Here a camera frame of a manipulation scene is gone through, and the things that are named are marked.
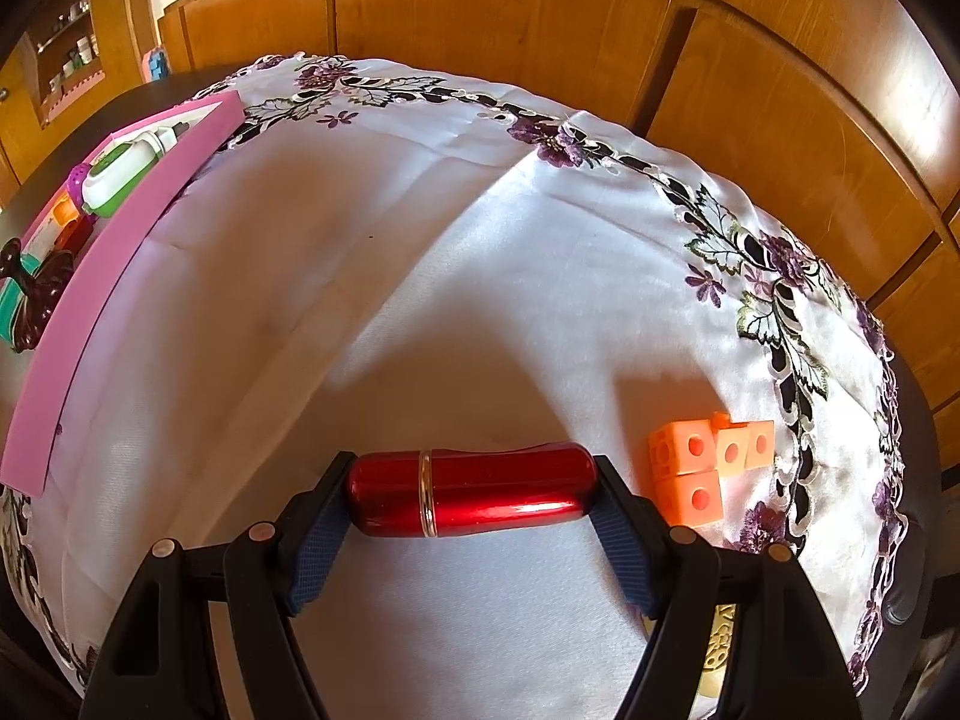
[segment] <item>gold patterned object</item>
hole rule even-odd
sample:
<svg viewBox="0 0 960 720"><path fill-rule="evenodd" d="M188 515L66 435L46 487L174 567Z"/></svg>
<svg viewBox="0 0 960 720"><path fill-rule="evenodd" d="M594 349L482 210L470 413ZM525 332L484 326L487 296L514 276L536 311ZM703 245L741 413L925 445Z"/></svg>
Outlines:
<svg viewBox="0 0 960 720"><path fill-rule="evenodd" d="M713 625L710 627L710 640L704 670L700 675L697 692L707 698L719 698L723 688L723 678L727 673L727 660L730 659L730 647L733 643L733 618L736 617L736 604L721 604L713 610ZM643 618L643 627L650 635L654 630L654 621Z"/></svg>

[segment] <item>table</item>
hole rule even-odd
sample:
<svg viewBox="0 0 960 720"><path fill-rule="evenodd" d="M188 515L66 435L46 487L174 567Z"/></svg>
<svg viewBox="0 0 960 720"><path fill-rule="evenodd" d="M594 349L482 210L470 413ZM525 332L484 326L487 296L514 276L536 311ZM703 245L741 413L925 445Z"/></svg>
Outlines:
<svg viewBox="0 0 960 720"><path fill-rule="evenodd" d="M881 328L826 263L730 182L515 87L302 55L227 85L248 122L104 308L48 493L4 498L78 688L152 541L275 517L338 449L572 437L643 493L646 435L717 409L775 419L779 461L701 532L802 551L867 683L904 460ZM333 716L613 716L644 636L600 555L584 522L352 533L295 630Z"/></svg>

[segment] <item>orange toy block cluster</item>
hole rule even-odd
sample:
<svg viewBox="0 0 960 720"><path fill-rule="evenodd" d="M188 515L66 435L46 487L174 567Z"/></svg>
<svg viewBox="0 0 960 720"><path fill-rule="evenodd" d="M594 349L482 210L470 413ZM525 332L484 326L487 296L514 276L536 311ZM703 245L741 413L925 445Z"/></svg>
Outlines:
<svg viewBox="0 0 960 720"><path fill-rule="evenodd" d="M711 419L671 422L650 434L654 501L669 525L697 527L723 519L720 477L771 466L774 423Z"/></svg>

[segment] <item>circular hole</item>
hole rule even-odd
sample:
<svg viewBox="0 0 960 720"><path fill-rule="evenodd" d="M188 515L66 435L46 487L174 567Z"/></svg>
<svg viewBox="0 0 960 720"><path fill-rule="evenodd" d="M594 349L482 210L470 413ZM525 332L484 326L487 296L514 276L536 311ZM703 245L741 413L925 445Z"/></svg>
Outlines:
<svg viewBox="0 0 960 720"><path fill-rule="evenodd" d="M690 496L690 503L693 505L694 509L697 509L698 512L702 512L707 506L710 505L710 493L703 488L699 488L699 490L693 490L693 495Z"/></svg>

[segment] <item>gold ring band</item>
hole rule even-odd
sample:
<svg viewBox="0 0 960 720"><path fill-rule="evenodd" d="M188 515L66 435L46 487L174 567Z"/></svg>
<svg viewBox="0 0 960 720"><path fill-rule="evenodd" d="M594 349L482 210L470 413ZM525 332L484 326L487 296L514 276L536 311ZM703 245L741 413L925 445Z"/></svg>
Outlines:
<svg viewBox="0 0 960 720"><path fill-rule="evenodd" d="M424 529L424 536L428 538L437 537L437 513L433 504L432 466L430 450L421 450L418 467L418 484L416 488L419 493L419 504L421 504L421 528Z"/></svg>

